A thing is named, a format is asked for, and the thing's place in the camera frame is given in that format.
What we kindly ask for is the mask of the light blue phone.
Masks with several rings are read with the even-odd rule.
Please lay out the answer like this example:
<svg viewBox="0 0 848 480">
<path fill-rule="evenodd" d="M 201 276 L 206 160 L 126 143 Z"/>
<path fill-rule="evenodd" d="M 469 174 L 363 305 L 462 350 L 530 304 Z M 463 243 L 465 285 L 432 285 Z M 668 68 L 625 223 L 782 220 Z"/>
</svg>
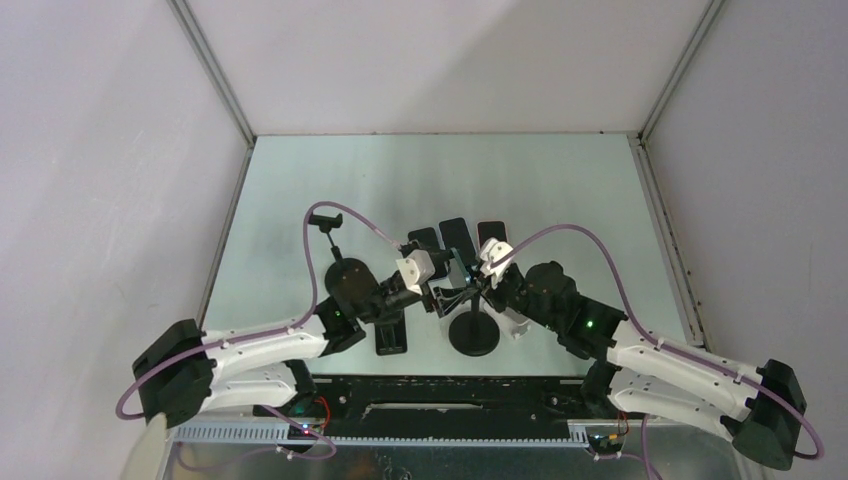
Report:
<svg viewBox="0 0 848 480">
<path fill-rule="evenodd" d="M 438 223 L 438 229 L 446 249 L 456 249 L 466 266 L 476 263 L 477 252 L 465 218 L 443 220 Z"/>
</svg>

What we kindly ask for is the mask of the black round-base phone stand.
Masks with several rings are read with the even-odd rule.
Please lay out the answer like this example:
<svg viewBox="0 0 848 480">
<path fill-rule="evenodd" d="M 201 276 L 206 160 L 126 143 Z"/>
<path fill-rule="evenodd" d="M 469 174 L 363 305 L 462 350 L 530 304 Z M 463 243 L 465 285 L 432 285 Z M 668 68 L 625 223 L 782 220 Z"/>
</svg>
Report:
<svg viewBox="0 0 848 480">
<path fill-rule="evenodd" d="M 310 214 L 308 224 L 317 226 L 325 234 L 331 246 L 334 262 L 324 275 L 324 285 L 328 293 L 338 303 L 353 305 L 364 302 L 372 293 L 377 283 L 367 265 L 359 259 L 345 257 L 341 249 L 334 243 L 331 232 L 343 225 L 343 215 L 335 217 Z"/>
</svg>

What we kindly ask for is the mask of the black gooseneck phone stand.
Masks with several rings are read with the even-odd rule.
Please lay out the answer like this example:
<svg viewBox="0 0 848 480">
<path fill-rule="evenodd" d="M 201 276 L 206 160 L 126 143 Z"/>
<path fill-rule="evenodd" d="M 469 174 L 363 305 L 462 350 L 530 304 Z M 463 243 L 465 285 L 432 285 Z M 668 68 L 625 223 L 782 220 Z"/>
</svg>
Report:
<svg viewBox="0 0 848 480">
<path fill-rule="evenodd" d="M 488 355 L 500 341 L 499 327 L 494 318 L 481 309 L 481 300 L 481 293 L 475 292 L 470 299 L 470 309 L 459 313 L 448 327 L 450 345 L 468 357 Z"/>
</svg>

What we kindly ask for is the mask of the pink phone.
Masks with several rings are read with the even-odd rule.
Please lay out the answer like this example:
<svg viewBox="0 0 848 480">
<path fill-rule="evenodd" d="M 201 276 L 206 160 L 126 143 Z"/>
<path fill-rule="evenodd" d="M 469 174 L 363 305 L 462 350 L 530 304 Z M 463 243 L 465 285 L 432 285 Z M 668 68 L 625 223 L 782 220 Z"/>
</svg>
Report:
<svg viewBox="0 0 848 480">
<path fill-rule="evenodd" d="M 501 220 L 486 220 L 477 223 L 477 238 L 480 245 L 484 245 L 490 239 L 497 241 L 508 241 L 507 227 Z"/>
</svg>

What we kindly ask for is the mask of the teal phone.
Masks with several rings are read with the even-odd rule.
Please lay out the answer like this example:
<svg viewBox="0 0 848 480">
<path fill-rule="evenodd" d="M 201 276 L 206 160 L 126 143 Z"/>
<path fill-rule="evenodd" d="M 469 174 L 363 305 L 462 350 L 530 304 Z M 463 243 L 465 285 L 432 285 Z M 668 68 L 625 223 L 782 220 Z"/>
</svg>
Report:
<svg viewBox="0 0 848 480">
<path fill-rule="evenodd" d="M 450 250 L 451 259 L 448 262 L 448 280 L 455 289 L 467 287 L 470 282 L 470 274 L 463 261 L 461 252 L 456 248 Z"/>
</svg>

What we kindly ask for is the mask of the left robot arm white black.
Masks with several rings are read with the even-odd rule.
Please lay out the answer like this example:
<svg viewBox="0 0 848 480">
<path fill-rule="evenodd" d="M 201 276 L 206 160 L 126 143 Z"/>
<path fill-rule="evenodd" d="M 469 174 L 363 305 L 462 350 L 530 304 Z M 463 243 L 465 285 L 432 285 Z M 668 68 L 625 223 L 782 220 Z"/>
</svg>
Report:
<svg viewBox="0 0 848 480">
<path fill-rule="evenodd" d="M 140 418 L 167 427 L 200 413 L 242 406 L 282 407 L 304 416 L 316 403 L 306 361 L 345 352 L 405 319 L 421 304 L 443 317 L 473 291 L 473 274 L 455 250 L 416 242 L 401 249 L 396 271 L 378 281 L 361 260 L 338 255 L 328 268 L 328 296 L 296 320 L 244 330 L 204 331 L 195 320 L 169 326 L 133 362 L 131 393 Z"/>
</svg>

